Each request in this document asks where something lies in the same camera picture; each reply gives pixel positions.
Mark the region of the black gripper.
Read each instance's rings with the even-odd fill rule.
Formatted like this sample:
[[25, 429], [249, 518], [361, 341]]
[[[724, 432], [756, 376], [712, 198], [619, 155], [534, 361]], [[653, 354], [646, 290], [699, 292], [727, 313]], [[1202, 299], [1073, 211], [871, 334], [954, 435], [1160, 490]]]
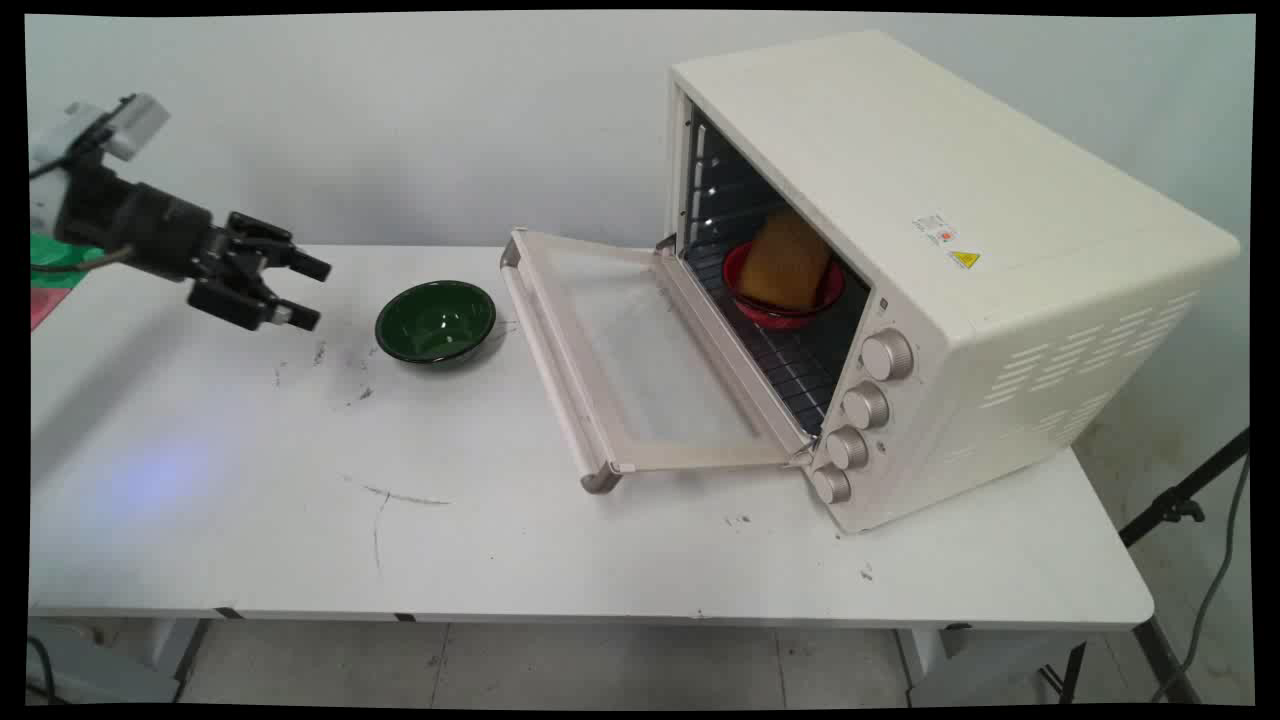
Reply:
[[102, 164], [74, 164], [54, 172], [61, 202], [54, 238], [99, 249], [102, 255], [55, 265], [56, 273], [90, 272], [113, 264], [182, 282], [193, 279], [187, 304], [247, 331], [262, 324], [314, 331], [321, 313], [282, 299], [259, 275], [230, 272], [227, 254], [255, 258], [255, 270], [285, 268], [325, 282], [332, 265], [307, 252], [293, 234], [257, 218], [232, 211], [225, 231], [212, 214], [146, 183], [120, 178]]

